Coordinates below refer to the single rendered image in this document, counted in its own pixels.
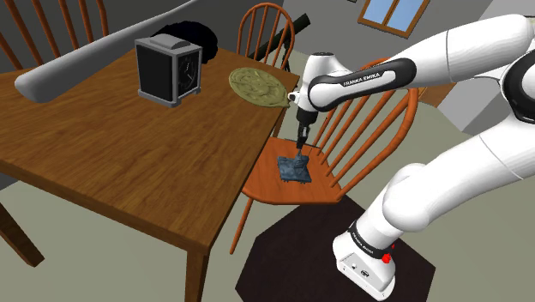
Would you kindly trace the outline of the blue folded cloth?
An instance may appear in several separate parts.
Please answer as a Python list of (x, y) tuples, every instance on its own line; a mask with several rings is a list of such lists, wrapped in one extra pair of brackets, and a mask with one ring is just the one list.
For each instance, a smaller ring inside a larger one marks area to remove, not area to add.
[(280, 179), (285, 182), (295, 181), (301, 184), (310, 183), (311, 176), (307, 165), (309, 157), (298, 154), (294, 158), (279, 156), (277, 165), (280, 172)]

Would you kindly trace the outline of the olive green round plate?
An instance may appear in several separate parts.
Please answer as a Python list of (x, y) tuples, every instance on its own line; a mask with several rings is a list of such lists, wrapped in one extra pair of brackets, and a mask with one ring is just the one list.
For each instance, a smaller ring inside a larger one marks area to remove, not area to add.
[(289, 107), (286, 87), (273, 75), (254, 68), (238, 68), (229, 74), (232, 90), (249, 103), (263, 107)]

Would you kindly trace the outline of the orange wooden spindle chair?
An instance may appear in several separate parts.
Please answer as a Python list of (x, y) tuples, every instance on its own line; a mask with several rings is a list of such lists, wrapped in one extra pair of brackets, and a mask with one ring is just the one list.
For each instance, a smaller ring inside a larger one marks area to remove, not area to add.
[[(240, 24), (241, 24), (245, 16), (249, 17), (249, 19), (243, 25), (243, 31), (242, 31), (242, 37), (241, 37), (241, 48), (240, 48), (239, 54), (244, 55), (244, 56), (247, 55), (246, 43), (248, 40), (250, 17), (253, 12), (255, 12), (255, 26), (252, 32), (251, 46), (249, 49), (250, 51), (253, 51), (255, 49), (258, 33), (261, 29), (262, 19), (265, 19), (265, 24), (262, 27), (263, 35), (260, 39), (260, 44), (263, 44), (268, 41), (269, 35), (272, 32), (272, 28), (274, 27), (276, 16), (279, 12), (281, 13), (281, 17), (279, 18), (279, 23), (275, 29), (276, 33), (284, 27), (284, 25), (286, 24), (286, 21), (291, 20), (291, 17), (289, 16), (289, 14), (280, 5), (276, 3), (264, 2), (264, 3), (256, 4), (252, 8), (250, 8), (244, 14), (244, 16), (242, 17), (240, 21)], [(239, 28), (237, 32), (237, 45), (238, 45), (238, 34), (239, 34), (240, 24), (239, 24)], [(269, 56), (269, 59), (267, 60), (265, 64), (271, 65), (272, 60), (273, 60), (273, 55), (274, 55), (274, 52)], [(282, 58), (282, 55), (279, 55), (277, 63), (280, 63), (281, 58)]]
[[(328, 113), (313, 144), (311, 146), (303, 146), (304, 154), (309, 157), (309, 162), (307, 163), (307, 168), (311, 176), (309, 183), (284, 181), (280, 178), (277, 159), (280, 156), (292, 158), (297, 154), (297, 150), (294, 142), (275, 137), (269, 138), (242, 188), (242, 192), (249, 200), (246, 203), (242, 218), (238, 224), (230, 252), (234, 252), (237, 247), (245, 221), (248, 218), (254, 201), (273, 205), (335, 204), (391, 155), (404, 140), (408, 130), (412, 126), (418, 108), (418, 90), (416, 88), (409, 88), (407, 90), (403, 99), (385, 117), (359, 150), (354, 153), (351, 159), (348, 160), (337, 174), (334, 174), (334, 168), (350, 151), (353, 144), (364, 133), (372, 120), (393, 95), (393, 90), (383, 93), (382, 97), (354, 132), (351, 139), (340, 150), (332, 162), (328, 162), (328, 156), (333, 152), (335, 146), (339, 143), (370, 97), (364, 96), (359, 99), (356, 107), (339, 131), (336, 131), (336, 128), (352, 105), (351, 101), (347, 101), (340, 110), (333, 109)], [(403, 115), (404, 118), (390, 143), (353, 177), (346, 186), (342, 187), (340, 180), (350, 171), (365, 152), (370, 149), (372, 144), (376, 142), (385, 130), (392, 125), (399, 115)]]
[(110, 33), (111, 0), (0, 0), (0, 73), (37, 67)]

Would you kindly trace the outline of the black telescope on tripod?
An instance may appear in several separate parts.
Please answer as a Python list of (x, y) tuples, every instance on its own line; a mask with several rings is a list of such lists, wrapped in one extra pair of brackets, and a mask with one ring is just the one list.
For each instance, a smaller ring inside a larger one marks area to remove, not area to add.
[[(261, 29), (258, 33), (255, 49), (253, 51), (250, 51), (249, 49), (251, 46), (252, 32), (255, 26), (255, 12), (251, 14), (248, 40), (246, 43), (246, 57), (254, 59), (256, 61), (263, 61), (264, 63), (266, 63), (269, 59), (269, 56), (274, 52), (271, 65), (274, 66), (277, 63), (279, 55), (282, 55), (280, 67), (284, 71), (290, 72), (290, 55), (292, 54), (293, 46), (295, 45), (296, 35), (310, 25), (310, 19), (306, 14), (303, 14), (299, 16), (295, 21), (286, 21), (284, 27), (276, 33), (275, 29), (279, 23), (280, 17), (281, 13), (279, 12), (276, 16), (274, 27), (272, 28), (272, 32), (269, 35), (268, 41), (263, 44), (260, 44), (260, 39), (263, 35), (262, 27), (265, 24), (265, 19), (262, 19)], [(237, 54), (240, 53), (243, 25), (248, 19), (249, 17), (245, 16), (242, 20), (242, 23), (240, 24)]]

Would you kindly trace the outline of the black round object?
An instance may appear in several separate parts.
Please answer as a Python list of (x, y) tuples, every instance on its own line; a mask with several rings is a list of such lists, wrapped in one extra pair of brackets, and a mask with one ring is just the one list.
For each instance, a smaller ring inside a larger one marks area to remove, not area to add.
[(155, 32), (153, 36), (158, 34), (169, 34), (173, 37), (184, 39), (192, 44), (202, 47), (203, 64), (207, 64), (209, 60), (216, 57), (218, 52), (218, 38), (215, 33), (207, 26), (197, 21), (180, 21), (163, 26), (160, 30)]

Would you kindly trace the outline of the wooden framed window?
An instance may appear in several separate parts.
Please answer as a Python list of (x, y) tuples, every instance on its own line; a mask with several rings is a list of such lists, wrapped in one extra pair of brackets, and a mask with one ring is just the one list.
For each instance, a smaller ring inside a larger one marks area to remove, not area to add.
[(366, 0), (358, 22), (408, 39), (430, 0)]

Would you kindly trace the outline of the dark robot stand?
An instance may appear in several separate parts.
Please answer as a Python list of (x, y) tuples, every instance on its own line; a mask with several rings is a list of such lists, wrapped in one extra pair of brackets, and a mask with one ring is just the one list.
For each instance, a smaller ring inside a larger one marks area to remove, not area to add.
[(364, 213), (348, 196), (300, 205), (258, 235), (236, 290), (243, 302), (377, 302), (336, 268), (334, 238)]

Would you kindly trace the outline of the grey mantel clock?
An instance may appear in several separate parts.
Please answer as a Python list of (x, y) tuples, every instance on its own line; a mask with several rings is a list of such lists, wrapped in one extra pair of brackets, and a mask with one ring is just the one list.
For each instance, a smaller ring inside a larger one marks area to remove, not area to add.
[(161, 33), (135, 40), (138, 94), (170, 108), (201, 92), (202, 47)]

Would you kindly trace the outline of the brown wooden table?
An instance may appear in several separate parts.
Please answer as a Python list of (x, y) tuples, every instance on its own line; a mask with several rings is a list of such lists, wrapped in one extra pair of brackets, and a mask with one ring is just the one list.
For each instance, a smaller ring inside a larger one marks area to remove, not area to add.
[(185, 250), (185, 302), (201, 302), (211, 248), (282, 113), (232, 91), (240, 67), (259, 63), (220, 50), (175, 108), (138, 95), (133, 51), (44, 104), (0, 74), (0, 172)]

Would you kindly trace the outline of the long grey bat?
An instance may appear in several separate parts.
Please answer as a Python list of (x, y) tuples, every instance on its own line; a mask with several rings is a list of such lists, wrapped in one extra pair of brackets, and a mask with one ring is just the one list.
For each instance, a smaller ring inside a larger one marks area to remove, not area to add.
[(130, 51), (136, 39), (151, 35), (200, 1), (189, 0), (168, 12), (140, 21), (40, 65), (19, 75), (14, 82), (15, 88), (33, 102), (52, 101)]

